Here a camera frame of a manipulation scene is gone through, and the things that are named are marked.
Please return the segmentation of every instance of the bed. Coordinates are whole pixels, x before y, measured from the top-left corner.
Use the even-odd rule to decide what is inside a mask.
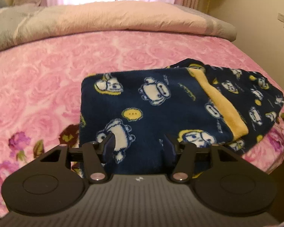
[[[80,85],[90,74],[163,68],[193,58],[212,66],[258,71],[281,89],[227,39],[165,31],[34,36],[30,42],[25,39],[25,44],[1,49],[0,217],[8,212],[1,185],[9,174],[60,143],[78,145]],[[243,158],[267,173],[282,163],[284,106],[270,132]]]

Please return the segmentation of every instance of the black circular cover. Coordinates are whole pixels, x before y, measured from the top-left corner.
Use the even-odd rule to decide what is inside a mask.
[[[2,197],[10,210],[25,215],[55,213],[73,205],[84,190],[80,176],[56,163],[30,163],[10,175]]]
[[[270,177],[248,163],[220,162],[194,182],[197,197],[209,208],[227,215],[256,215],[276,196]]]

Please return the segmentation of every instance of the pink floral bedsheet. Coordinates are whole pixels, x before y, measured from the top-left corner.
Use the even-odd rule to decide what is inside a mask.
[[[216,37],[103,31],[36,41],[0,52],[0,192],[9,174],[44,151],[59,143],[77,145],[84,77],[162,68],[185,58],[259,71],[280,88],[231,42]],[[271,171],[284,158],[284,107],[277,122],[243,155],[263,171]],[[7,212],[0,194],[0,217]]]

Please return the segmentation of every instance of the navy blue fleece blanket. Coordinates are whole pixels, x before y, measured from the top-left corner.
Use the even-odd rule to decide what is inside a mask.
[[[169,134],[198,147],[247,152],[273,126],[283,94],[259,72],[186,59],[165,69],[97,74],[82,82],[80,145],[116,136],[105,169],[161,173]]]

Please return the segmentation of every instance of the gray ribbed panel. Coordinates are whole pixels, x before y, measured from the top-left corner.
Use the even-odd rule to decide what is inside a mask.
[[[188,186],[171,183],[164,175],[142,176],[140,182],[138,177],[115,175],[106,184],[90,186],[80,202],[50,216],[11,212],[0,227],[262,227],[278,223],[268,213],[246,218],[216,213],[199,203]]]

